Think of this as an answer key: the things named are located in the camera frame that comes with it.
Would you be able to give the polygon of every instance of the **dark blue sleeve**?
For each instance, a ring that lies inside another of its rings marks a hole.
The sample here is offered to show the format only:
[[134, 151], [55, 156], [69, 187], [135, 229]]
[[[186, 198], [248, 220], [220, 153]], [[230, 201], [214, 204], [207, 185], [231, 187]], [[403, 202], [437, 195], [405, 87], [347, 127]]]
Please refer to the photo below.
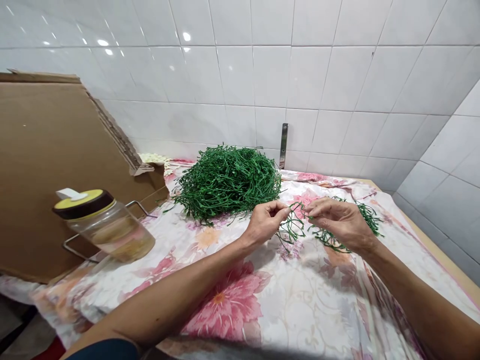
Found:
[[93, 343], [73, 353], [66, 360], [137, 360], [139, 357], [135, 345], [117, 338]]

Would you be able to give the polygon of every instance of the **cardboard box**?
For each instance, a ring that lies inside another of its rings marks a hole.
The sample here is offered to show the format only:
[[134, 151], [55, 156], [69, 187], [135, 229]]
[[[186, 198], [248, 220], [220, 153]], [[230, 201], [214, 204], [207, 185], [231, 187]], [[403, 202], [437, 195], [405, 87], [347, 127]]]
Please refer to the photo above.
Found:
[[[75, 233], [51, 210], [56, 190], [106, 189], [148, 211], [168, 196], [163, 167], [142, 164], [78, 77], [0, 73], [0, 112], [1, 272], [47, 283], [83, 262], [62, 248]], [[80, 237], [71, 247], [98, 251]]]

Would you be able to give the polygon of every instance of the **forearm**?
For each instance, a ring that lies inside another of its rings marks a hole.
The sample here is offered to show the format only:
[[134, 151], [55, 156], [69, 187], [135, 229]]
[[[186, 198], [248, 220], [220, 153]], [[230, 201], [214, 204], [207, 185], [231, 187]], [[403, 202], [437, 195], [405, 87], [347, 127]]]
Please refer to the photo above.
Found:
[[65, 355], [108, 338], [123, 338], [141, 348], [158, 344], [180, 330], [220, 277], [254, 248], [248, 239], [241, 237], [161, 279], [114, 309]]
[[380, 242], [361, 254], [439, 359], [478, 359], [480, 325], [438, 294]]

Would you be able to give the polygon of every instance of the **white tile wall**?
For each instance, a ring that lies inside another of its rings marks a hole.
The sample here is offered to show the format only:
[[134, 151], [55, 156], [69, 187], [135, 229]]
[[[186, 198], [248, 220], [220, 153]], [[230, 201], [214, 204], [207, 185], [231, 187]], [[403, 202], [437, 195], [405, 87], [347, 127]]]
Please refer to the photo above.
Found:
[[[78, 74], [139, 151], [194, 157], [225, 142], [278, 159], [288, 122], [287, 168], [394, 191], [480, 78], [478, 9], [477, 0], [2, 0], [0, 69]], [[479, 103], [458, 115], [479, 117]], [[451, 122], [460, 137], [461, 121]], [[478, 185], [468, 132], [464, 149], [437, 149], [448, 145], [441, 135], [425, 161]]]
[[[478, 88], [475, 85], [450, 117], [394, 199], [400, 208], [411, 211], [411, 219], [480, 285]], [[444, 118], [432, 121], [440, 127]]]

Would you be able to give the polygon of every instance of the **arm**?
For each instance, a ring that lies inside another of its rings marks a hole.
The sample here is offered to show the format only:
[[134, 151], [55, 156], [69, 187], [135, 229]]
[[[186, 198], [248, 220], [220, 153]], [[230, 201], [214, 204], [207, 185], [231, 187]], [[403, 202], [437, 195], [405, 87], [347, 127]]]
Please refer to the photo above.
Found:
[[439, 359], [480, 359], [480, 325], [438, 294], [372, 233], [357, 206], [322, 198], [306, 211], [378, 274], [420, 339]]
[[83, 334], [61, 359], [106, 339], [125, 339], [138, 348], [155, 346], [178, 331], [221, 276], [270, 239], [290, 211], [279, 201], [257, 205], [240, 238], [132, 296]]

